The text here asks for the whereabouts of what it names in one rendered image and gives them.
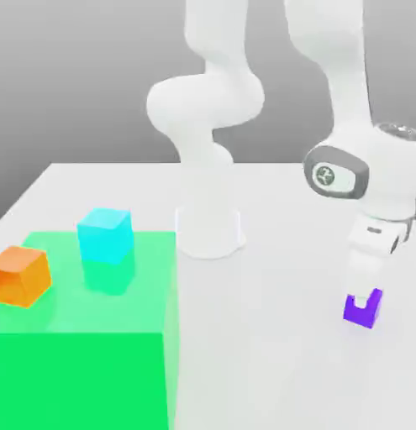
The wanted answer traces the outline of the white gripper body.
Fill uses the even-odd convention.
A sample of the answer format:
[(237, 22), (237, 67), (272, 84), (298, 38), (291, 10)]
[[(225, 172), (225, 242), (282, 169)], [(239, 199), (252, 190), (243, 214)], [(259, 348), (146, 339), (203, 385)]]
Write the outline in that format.
[(382, 257), (352, 249), (348, 259), (348, 292), (352, 296), (369, 296), (377, 286), (382, 267)]

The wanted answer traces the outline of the small purple cube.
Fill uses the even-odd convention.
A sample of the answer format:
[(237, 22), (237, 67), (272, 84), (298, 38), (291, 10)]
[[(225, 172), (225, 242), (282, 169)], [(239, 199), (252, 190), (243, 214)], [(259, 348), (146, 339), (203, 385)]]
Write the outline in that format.
[(383, 291), (374, 288), (363, 308), (355, 304), (355, 297), (348, 295), (345, 301), (343, 318), (364, 328), (372, 329), (380, 312)]

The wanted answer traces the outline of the small cyan cube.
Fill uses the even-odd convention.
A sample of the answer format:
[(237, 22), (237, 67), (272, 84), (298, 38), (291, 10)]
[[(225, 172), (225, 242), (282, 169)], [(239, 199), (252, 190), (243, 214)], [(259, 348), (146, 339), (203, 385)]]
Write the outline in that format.
[(129, 210), (92, 209), (76, 226), (82, 260), (119, 265), (134, 247)]

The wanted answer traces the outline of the small orange cube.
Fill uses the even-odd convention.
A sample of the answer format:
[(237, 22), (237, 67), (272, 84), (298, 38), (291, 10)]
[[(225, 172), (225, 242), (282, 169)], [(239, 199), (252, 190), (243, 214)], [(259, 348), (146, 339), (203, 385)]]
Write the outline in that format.
[(52, 285), (46, 252), (9, 246), (0, 254), (0, 303), (31, 307)]

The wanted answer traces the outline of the large green box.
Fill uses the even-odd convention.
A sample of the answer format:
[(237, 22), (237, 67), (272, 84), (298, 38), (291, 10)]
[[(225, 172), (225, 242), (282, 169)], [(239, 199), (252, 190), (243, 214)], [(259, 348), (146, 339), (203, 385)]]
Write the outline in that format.
[(0, 430), (175, 430), (176, 245), (138, 232), (119, 265), (81, 259), (71, 232), (35, 232), (51, 288), (0, 304)]

